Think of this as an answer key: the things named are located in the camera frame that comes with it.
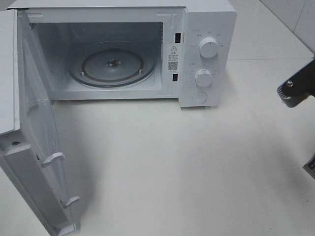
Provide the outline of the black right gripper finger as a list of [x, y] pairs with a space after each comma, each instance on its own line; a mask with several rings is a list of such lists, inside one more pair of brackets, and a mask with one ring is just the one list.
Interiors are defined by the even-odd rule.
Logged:
[[311, 176], [315, 177], [315, 155], [303, 166], [303, 169]]

